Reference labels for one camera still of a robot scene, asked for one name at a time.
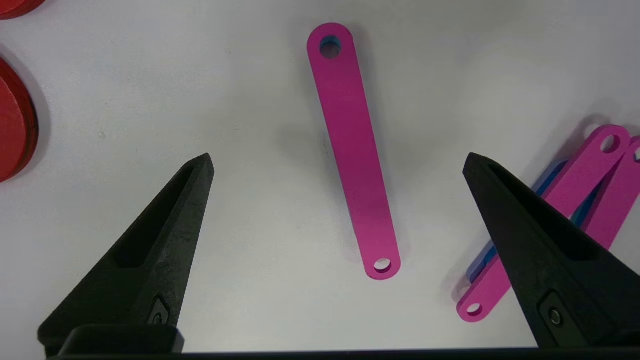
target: circular hole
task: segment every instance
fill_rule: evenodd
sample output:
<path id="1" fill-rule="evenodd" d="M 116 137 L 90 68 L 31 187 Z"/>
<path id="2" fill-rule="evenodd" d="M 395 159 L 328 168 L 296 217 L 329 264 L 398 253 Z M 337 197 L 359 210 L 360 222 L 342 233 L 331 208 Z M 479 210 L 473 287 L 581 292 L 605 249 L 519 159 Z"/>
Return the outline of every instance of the circular hole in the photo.
<path id="1" fill-rule="evenodd" d="M 551 323 L 556 327 L 562 327 L 562 314 L 560 314 L 560 311 L 558 311 L 558 309 L 553 307 L 551 310 L 549 310 L 549 320 L 551 320 Z"/>
<path id="2" fill-rule="evenodd" d="M 620 146 L 620 139 L 617 136 L 609 135 L 600 145 L 600 150 L 606 154 L 610 154 L 618 150 L 618 146 Z"/>
<path id="3" fill-rule="evenodd" d="M 333 35 L 324 37 L 320 42 L 320 54 L 327 59 L 334 59 L 340 54 L 340 40 Z"/>
<path id="4" fill-rule="evenodd" d="M 391 269 L 391 260 L 387 258 L 378 259 L 376 263 L 373 264 L 373 268 L 381 274 L 383 272 L 388 272 L 389 269 Z"/>
<path id="5" fill-rule="evenodd" d="M 467 308 L 467 314 L 470 316 L 478 316 L 480 313 L 482 313 L 482 305 L 480 304 L 471 304 L 471 306 Z"/>

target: white table surface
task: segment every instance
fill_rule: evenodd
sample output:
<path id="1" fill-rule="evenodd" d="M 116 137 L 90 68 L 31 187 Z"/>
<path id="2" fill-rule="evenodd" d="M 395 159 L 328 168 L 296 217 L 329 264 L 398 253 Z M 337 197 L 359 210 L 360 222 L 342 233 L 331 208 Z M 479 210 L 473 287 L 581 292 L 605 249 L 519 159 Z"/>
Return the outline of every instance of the white table surface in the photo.
<path id="1" fill-rule="evenodd" d="M 640 135 L 638 1 L 71 1 L 0 22 L 40 118 L 0 184 L 2 358 L 187 160 L 216 177 L 179 329 L 186 351 L 528 347 L 513 292 L 479 323 L 452 292 L 488 240 L 470 151 L 526 183 L 592 113 Z M 368 278 L 306 54 L 353 33 L 403 257 Z M 606 120 L 598 118 L 597 122 Z M 612 252 L 640 270 L 640 208 Z"/>

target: screw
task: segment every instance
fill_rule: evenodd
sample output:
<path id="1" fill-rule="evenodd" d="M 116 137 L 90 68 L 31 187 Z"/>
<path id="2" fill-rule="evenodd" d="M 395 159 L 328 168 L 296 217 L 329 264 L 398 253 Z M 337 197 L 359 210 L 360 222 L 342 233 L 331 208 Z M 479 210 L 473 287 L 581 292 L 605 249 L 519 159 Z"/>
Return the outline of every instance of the screw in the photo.
<path id="1" fill-rule="evenodd" d="M 560 311 L 554 307 L 549 310 L 549 320 L 551 320 L 551 323 L 556 327 L 562 326 L 562 314 L 560 314 Z"/>

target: red disc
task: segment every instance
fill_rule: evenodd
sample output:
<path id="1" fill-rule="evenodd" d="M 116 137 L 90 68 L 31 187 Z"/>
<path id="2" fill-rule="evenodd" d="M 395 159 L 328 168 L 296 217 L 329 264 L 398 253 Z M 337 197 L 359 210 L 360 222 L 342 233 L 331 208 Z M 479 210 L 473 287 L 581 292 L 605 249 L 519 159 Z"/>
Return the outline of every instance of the red disc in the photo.
<path id="1" fill-rule="evenodd" d="M 45 0 L 0 0 L 0 20 L 23 16 L 42 5 Z"/>
<path id="2" fill-rule="evenodd" d="M 0 59 L 0 182 L 29 163 L 37 141 L 38 126 L 27 88 Z"/>

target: pink link bar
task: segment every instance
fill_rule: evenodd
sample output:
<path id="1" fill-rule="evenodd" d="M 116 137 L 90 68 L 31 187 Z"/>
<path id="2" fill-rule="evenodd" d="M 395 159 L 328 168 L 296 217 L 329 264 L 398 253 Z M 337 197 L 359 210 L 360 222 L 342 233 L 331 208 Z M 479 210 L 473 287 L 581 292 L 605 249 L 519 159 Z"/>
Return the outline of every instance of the pink link bar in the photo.
<path id="1" fill-rule="evenodd" d="M 325 44 L 333 51 L 323 55 Z M 365 272 L 388 279 L 400 270 L 400 253 L 353 37 L 340 24 L 323 24 L 307 52 Z M 390 263 L 376 268 L 382 259 Z"/>
<path id="2" fill-rule="evenodd" d="M 602 151 L 600 147 L 609 136 L 613 136 L 614 143 L 608 151 Z M 639 147 L 640 138 L 631 142 L 624 127 L 599 127 L 542 198 L 570 217 L 604 179 L 583 230 L 608 250 L 640 192 L 640 164 L 634 157 Z M 467 322 L 486 318 L 510 287 L 509 277 L 496 255 L 458 302 L 458 315 Z M 476 309 L 469 311 L 472 305 Z"/>

